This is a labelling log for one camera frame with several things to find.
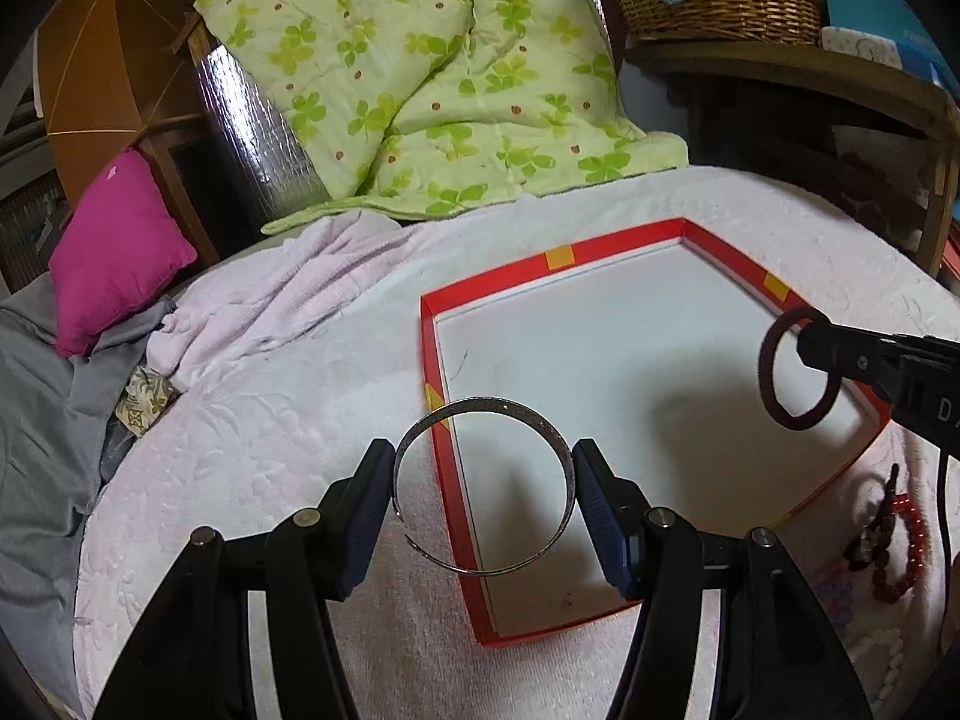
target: gray blanket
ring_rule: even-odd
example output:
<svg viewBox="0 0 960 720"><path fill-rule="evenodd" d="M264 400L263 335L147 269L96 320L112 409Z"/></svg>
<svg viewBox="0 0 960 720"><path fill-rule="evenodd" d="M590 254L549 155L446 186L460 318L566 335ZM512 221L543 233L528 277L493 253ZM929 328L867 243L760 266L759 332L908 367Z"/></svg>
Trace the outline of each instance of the gray blanket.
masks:
<svg viewBox="0 0 960 720"><path fill-rule="evenodd" d="M0 626L37 683L80 714L83 525L131 443L113 409L172 305L107 330L89 358L64 360L52 346L53 295L45 274L0 303Z"/></svg>

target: crumpled pink towel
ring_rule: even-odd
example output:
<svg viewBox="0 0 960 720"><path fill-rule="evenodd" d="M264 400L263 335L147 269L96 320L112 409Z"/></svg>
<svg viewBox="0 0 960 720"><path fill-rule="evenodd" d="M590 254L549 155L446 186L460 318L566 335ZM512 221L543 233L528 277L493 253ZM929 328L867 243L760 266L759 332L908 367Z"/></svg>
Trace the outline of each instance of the crumpled pink towel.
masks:
<svg viewBox="0 0 960 720"><path fill-rule="evenodd" d="M376 284L411 253L415 227L372 211L322 218L281 247L190 285L147 342L147 363L180 391L289 343Z"/></svg>

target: wooden shelf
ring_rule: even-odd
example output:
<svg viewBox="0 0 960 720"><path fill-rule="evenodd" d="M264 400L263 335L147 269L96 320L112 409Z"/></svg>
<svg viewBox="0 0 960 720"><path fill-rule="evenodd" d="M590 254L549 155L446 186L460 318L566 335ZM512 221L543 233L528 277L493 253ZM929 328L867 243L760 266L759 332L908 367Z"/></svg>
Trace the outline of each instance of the wooden shelf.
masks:
<svg viewBox="0 0 960 720"><path fill-rule="evenodd" d="M938 164L917 263L937 274L947 240L960 163L960 112L943 89L923 79L810 46L741 41L656 43L627 49L627 62L659 74L712 74L808 89L862 105L923 132Z"/></svg>

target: pink pillow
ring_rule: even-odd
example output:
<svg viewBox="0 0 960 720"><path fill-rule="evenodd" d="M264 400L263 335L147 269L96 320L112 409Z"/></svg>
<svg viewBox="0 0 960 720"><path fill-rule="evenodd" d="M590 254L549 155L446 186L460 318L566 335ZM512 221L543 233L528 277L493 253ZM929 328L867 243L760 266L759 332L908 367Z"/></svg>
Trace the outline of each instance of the pink pillow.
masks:
<svg viewBox="0 0 960 720"><path fill-rule="evenodd" d="M50 258L56 352L85 355L197 259L167 213L150 166L126 149L93 179Z"/></svg>

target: orange umbrella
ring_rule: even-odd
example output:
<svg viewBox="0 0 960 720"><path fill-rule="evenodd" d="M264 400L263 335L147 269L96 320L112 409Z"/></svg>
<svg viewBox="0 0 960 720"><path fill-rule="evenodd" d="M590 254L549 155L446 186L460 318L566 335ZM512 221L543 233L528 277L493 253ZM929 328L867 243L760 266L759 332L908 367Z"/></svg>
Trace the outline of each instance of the orange umbrella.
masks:
<svg viewBox="0 0 960 720"><path fill-rule="evenodd" d="M181 0L58 0L37 33L40 96L71 206L109 160L159 122L202 111L171 50Z"/></svg>

